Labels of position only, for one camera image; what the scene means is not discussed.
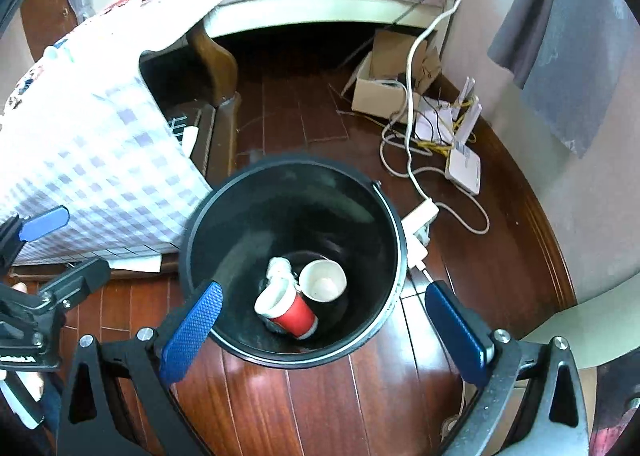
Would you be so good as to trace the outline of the left human hand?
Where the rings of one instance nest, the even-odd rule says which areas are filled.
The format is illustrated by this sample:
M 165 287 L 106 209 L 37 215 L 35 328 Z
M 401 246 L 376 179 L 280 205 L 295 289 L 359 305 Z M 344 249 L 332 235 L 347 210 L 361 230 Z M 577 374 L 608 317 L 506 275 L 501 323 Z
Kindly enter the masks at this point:
M 39 402 L 43 395 L 44 381 L 39 372 L 15 372 L 26 390 L 35 402 Z

